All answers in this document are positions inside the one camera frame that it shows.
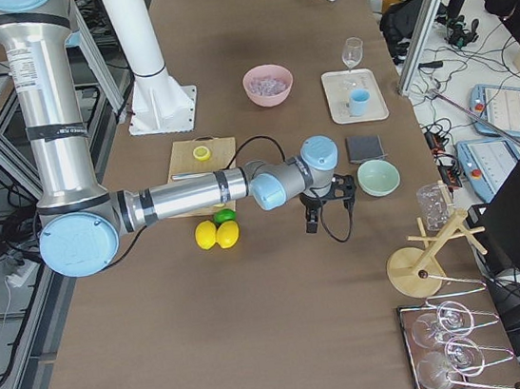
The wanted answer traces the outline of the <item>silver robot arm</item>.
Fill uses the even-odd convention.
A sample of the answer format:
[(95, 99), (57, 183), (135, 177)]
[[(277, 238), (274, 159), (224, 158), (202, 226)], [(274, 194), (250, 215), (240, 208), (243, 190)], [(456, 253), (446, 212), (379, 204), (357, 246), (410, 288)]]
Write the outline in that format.
[(327, 202), (354, 205), (355, 182), (336, 174), (337, 146), (324, 136), (310, 137), (297, 156), (278, 165), (250, 162), (136, 193), (104, 188), (67, 60), (74, 8), (74, 0), (0, 0), (0, 44), (43, 188), (40, 253), (52, 270), (70, 277), (96, 274), (110, 265), (124, 234), (245, 196), (266, 210), (298, 197), (310, 231), (322, 223)]

